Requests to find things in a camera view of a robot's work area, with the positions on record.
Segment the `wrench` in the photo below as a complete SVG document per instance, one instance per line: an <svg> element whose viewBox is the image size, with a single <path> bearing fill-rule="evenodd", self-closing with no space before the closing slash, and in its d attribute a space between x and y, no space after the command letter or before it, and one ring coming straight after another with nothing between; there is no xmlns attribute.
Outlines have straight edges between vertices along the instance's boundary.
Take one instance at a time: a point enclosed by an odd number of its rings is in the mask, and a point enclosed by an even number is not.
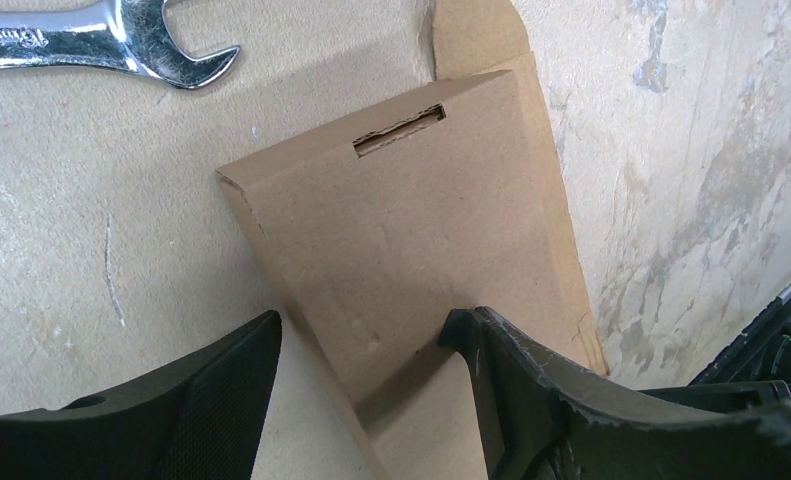
<svg viewBox="0 0 791 480"><path fill-rule="evenodd" d="M165 24L168 0L101 0L76 10L0 12L0 69L77 65L205 87L226 72L239 46L192 58Z"/></svg>

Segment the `corrugated cardboard edge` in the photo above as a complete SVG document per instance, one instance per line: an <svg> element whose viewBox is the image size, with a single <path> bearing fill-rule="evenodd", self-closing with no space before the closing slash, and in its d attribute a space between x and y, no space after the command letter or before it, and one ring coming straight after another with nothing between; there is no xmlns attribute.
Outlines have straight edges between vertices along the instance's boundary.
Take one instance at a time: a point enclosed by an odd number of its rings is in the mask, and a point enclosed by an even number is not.
<svg viewBox="0 0 791 480"><path fill-rule="evenodd" d="M548 109L537 77L527 29L510 0L437 0L433 47L438 79L512 70L519 82L528 141L541 175L539 196L545 209L549 241L569 322L577 324L588 368L608 373L607 362L578 261L575 233Z"/></svg>
<svg viewBox="0 0 791 480"><path fill-rule="evenodd" d="M259 251L268 251L265 235L254 220L255 215L251 211L251 207L248 200L245 198L244 192L238 185L226 177L222 177L219 183L230 205L230 209L233 211L234 216L242 227L242 232L245 234L248 242ZM292 296L287 294L289 289L285 282L281 281L283 275L277 271L268 271L273 269L271 265L268 265L268 262L261 263L261 266L267 271L268 277L272 279L273 286L280 297L283 308L286 309L289 317L293 320L292 323L298 330L301 341L312 356L319 378L322 379L325 387L330 392L336 409L341 418L344 419L351 438L354 440L357 448L360 449L360 453L365 459L372 477L376 480L389 480L389 476L383 468L383 464L374 452L368 434L363 430L348 396L336 377L336 372L333 370L330 362L327 361L324 351L321 345L319 345L318 340L316 340L315 334L310 329L308 322L306 319L301 318L303 315L301 308L292 301Z"/></svg>

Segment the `concrete floor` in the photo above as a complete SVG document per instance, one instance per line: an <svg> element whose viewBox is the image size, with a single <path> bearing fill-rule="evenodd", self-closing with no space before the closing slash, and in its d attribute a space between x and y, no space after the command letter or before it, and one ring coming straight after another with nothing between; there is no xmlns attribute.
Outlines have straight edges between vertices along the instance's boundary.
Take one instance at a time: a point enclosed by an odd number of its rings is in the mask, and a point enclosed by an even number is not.
<svg viewBox="0 0 791 480"><path fill-rule="evenodd" d="M791 281L791 1L519 0L612 377L686 382ZM0 0L0 9L75 7ZM202 93L0 72L0 413L273 306L213 169L431 79L428 0L190 0ZM366 478L291 329L255 478Z"/></svg>

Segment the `cardboard box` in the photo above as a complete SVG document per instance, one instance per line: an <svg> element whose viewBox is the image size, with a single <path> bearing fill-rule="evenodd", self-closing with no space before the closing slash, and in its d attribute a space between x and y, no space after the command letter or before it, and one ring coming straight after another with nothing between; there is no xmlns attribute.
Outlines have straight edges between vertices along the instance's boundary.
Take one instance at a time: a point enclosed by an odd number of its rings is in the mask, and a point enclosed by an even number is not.
<svg viewBox="0 0 791 480"><path fill-rule="evenodd" d="M606 372L521 19L436 8L456 80L219 169L376 478L487 477L466 365L434 345L451 308L491 305Z"/></svg>
<svg viewBox="0 0 791 480"><path fill-rule="evenodd" d="M491 305L587 363L573 325L555 320L564 309L512 73L433 83L219 171L290 315L355 406L424 369L452 308Z"/></svg>

